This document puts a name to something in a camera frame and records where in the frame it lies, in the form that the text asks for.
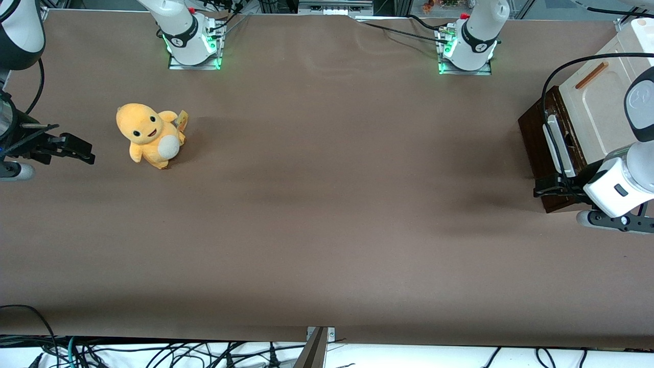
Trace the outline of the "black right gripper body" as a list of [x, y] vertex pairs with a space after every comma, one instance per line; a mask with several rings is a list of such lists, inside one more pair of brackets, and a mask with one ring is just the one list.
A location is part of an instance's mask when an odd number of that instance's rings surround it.
[[48, 134], [58, 127], [58, 124], [11, 123], [2, 119], [2, 163], [9, 157], [26, 155], [29, 160], [49, 165], [52, 156], [63, 157], [58, 145], [51, 142], [55, 137]]

